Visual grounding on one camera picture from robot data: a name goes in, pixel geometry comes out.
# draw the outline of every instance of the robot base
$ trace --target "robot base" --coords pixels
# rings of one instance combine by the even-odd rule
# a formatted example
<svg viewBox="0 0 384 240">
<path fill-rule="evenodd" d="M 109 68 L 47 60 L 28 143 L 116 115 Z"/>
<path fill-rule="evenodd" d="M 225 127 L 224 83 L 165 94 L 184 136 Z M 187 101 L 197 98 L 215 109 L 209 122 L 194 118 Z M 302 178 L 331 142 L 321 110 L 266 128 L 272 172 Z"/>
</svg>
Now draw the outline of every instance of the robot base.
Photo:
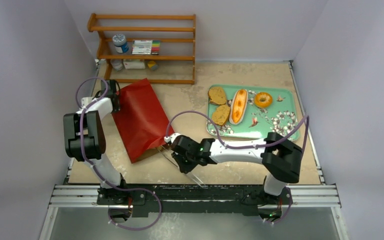
<svg viewBox="0 0 384 240">
<path fill-rule="evenodd" d="M 129 184 L 129 188 L 145 188 L 155 192 L 161 200 L 165 213 L 240 213 L 244 216 L 260 216 L 263 219 L 276 219 L 282 215 L 276 208 L 280 202 L 286 206 L 292 196 L 286 188 L 279 196 L 264 192 L 262 184 L 220 185 L 209 184 L 201 188 L 196 184 Z M 129 197 L 133 205 L 132 217 L 146 218 L 148 213 L 158 212 L 158 202 L 144 191 L 111 191 L 109 195 L 99 195 L 98 205 L 127 205 Z M 270 208 L 259 208 L 271 205 Z"/>
</svg>

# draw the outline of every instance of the small box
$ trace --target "small box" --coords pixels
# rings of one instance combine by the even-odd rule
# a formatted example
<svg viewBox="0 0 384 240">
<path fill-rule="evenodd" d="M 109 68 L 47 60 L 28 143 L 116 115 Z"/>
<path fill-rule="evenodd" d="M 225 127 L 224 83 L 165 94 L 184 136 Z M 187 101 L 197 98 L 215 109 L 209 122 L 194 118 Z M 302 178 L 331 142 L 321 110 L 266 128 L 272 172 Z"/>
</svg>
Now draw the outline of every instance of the small box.
<svg viewBox="0 0 384 240">
<path fill-rule="evenodd" d="M 142 59 L 124 59 L 126 69 L 145 69 L 145 61 Z"/>
<path fill-rule="evenodd" d="M 151 69 L 152 71 L 154 71 L 158 68 L 158 65 L 155 61 L 151 60 L 148 62 L 148 68 Z"/>
</svg>

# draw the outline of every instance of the red paper bag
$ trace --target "red paper bag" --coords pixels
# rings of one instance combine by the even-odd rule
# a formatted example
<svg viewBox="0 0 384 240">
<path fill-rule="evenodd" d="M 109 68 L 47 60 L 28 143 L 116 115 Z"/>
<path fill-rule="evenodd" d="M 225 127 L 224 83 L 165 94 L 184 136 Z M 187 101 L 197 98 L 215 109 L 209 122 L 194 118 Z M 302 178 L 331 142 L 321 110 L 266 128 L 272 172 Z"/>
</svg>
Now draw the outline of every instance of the red paper bag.
<svg viewBox="0 0 384 240">
<path fill-rule="evenodd" d="M 164 142 L 169 119 L 148 79 L 142 79 L 119 91 L 120 111 L 112 114 L 132 163 L 148 149 Z"/>
</svg>

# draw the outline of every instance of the beige table surface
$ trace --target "beige table surface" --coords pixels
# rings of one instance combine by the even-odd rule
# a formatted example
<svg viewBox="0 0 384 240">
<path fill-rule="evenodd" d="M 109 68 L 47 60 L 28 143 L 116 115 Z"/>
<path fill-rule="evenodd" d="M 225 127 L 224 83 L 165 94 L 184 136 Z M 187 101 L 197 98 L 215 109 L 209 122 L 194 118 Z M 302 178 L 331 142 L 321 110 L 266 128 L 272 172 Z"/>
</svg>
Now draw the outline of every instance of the beige table surface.
<svg viewBox="0 0 384 240">
<path fill-rule="evenodd" d="M 190 79 L 190 64 L 164 63 L 155 71 L 122 70 L 113 72 L 112 78 L 119 74 L 128 74 L 128 78 L 175 78 Z M 101 66 L 99 76 L 104 75 L 105 64 Z M 153 84 L 152 87 L 170 119 L 175 114 L 196 110 L 207 112 L 207 91 L 214 84 L 232 84 L 244 86 L 259 86 L 267 88 L 284 88 L 294 95 L 295 108 L 298 119 L 302 118 L 301 109 L 296 95 L 293 79 L 287 63 L 196 63 L 195 85 L 184 84 Z M 193 182 L 172 165 L 161 153 L 152 155 L 142 161 L 132 164 L 126 153 L 123 141 L 111 115 L 102 120 L 106 137 L 106 154 L 114 167 L 122 173 L 127 183 L 141 184 L 193 184 Z M 206 119 L 198 114 L 183 114 L 176 118 L 172 124 L 174 130 L 189 136 L 197 142 L 202 138 L 212 137 L 206 130 Z M 300 138 L 296 143 L 303 144 L 304 127 L 300 129 Z M 205 184 L 262 184 L 268 173 L 263 165 L 246 162 L 226 162 L 217 165 L 198 165 L 193 171 Z M 98 183 L 91 169 L 83 163 L 74 161 L 69 183 Z M 301 163 L 299 184 L 319 185 L 319 175 L 313 156 L 310 141 Z"/>
</svg>

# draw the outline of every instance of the toast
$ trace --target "toast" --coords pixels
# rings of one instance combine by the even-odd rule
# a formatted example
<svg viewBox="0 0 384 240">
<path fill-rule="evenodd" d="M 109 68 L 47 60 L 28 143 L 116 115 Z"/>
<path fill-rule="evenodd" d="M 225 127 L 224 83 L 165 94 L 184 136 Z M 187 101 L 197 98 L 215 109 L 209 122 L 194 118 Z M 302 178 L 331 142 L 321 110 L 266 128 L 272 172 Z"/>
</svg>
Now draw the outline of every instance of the toast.
<svg viewBox="0 0 384 240">
<path fill-rule="evenodd" d="M 231 113 L 231 108 L 228 105 L 220 105 L 211 115 L 211 119 L 215 124 L 219 126 L 224 126 L 229 119 L 229 115 Z"/>
<path fill-rule="evenodd" d="M 221 86 L 213 86 L 208 90 L 209 103 L 215 105 L 225 105 L 228 100 L 225 90 Z"/>
</svg>

